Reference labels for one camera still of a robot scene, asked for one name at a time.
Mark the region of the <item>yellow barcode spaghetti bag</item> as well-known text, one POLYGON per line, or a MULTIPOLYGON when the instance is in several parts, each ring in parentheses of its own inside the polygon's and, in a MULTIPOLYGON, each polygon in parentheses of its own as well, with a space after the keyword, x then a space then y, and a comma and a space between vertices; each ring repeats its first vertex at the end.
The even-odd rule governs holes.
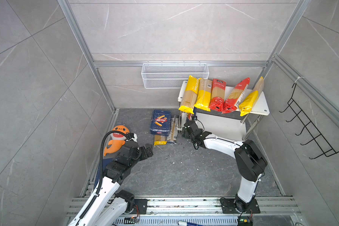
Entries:
POLYGON ((212 81, 201 78, 199 81, 197 100, 194 107, 196 107, 197 109, 210 112, 211 110, 209 108, 209 105, 211 102, 211 91, 212 91, 212 81))

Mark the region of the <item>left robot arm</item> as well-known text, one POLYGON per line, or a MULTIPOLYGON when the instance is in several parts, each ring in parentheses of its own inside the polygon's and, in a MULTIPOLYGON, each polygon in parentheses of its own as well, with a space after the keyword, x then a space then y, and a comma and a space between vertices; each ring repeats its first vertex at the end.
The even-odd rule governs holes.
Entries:
POLYGON ((124 213, 135 208, 134 194, 125 190, 117 191, 130 175, 132 168, 140 161, 153 156, 153 145, 140 147, 135 133, 121 131, 107 132, 101 142, 99 158, 99 181, 95 190, 78 214, 69 223, 70 226, 111 226, 124 213), (104 147, 107 137, 118 133, 125 137, 124 145, 115 160, 103 169, 104 147))

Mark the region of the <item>yellow Pastatime spaghetti bag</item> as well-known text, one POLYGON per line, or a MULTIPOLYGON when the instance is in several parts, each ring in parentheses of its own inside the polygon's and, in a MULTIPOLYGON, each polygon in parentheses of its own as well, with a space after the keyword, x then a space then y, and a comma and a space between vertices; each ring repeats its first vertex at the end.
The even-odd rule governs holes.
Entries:
POLYGON ((194 114, 194 107, 197 101, 199 90, 199 79, 189 76, 183 99, 181 101, 179 110, 188 114, 194 114))

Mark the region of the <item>blue Barilla spaghetti box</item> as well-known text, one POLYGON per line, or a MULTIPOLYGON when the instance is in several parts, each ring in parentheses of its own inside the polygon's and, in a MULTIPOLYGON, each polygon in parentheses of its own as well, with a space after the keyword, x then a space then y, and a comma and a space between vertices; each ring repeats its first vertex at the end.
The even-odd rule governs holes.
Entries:
POLYGON ((191 121, 191 120, 193 119, 193 117, 194 117, 193 114, 187 113, 186 120, 187 120, 187 121, 191 121))

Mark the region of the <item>red spaghetti bag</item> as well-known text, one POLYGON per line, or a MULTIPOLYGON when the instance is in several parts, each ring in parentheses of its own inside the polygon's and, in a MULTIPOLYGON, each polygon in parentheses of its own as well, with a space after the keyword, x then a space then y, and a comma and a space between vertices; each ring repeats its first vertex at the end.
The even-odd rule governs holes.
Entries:
POLYGON ((222 113, 227 114, 236 111, 244 97, 244 93, 248 88, 250 78, 246 78, 238 83, 228 95, 223 104, 222 113))
POLYGON ((209 108, 211 110, 222 112, 223 104, 225 102, 226 82, 214 79, 212 81, 211 101, 209 108))

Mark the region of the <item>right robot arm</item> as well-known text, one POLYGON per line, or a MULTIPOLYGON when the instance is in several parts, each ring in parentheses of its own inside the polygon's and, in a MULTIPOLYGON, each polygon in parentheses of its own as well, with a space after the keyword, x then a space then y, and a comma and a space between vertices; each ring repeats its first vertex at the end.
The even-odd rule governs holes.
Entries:
POLYGON ((242 142, 218 137, 197 126, 195 120, 187 121, 182 129, 183 137, 189 138, 197 150, 206 148, 219 151, 236 160, 241 182, 234 199, 234 208, 239 213, 245 213, 255 202, 256 188, 265 174, 267 161, 252 140, 242 142))

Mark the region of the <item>yellow pasta bag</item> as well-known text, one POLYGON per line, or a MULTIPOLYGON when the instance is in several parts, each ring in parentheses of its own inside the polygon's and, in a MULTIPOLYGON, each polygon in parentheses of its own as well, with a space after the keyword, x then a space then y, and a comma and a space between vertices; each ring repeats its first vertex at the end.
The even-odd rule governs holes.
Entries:
POLYGON ((256 83, 252 92, 246 97, 246 99, 239 105, 240 116, 245 116, 249 114, 256 102, 258 101, 264 88, 264 78, 260 77, 256 83))

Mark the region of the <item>blue Barilla rigatoni box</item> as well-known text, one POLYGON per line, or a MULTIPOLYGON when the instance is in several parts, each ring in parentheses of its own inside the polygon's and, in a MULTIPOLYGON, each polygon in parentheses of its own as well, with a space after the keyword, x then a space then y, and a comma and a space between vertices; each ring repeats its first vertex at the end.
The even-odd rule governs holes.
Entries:
POLYGON ((153 135, 168 136, 171 128, 171 111, 154 109, 150 124, 153 135))

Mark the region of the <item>clear labelled spaghetti bag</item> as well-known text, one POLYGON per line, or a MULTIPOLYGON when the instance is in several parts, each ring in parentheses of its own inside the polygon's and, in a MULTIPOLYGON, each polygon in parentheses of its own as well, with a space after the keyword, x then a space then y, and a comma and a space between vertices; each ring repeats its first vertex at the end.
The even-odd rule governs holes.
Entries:
POLYGON ((175 115, 171 119, 171 127, 169 135, 167 136, 167 143, 170 144, 177 144, 177 137, 178 137, 178 123, 179 123, 179 116, 175 115))

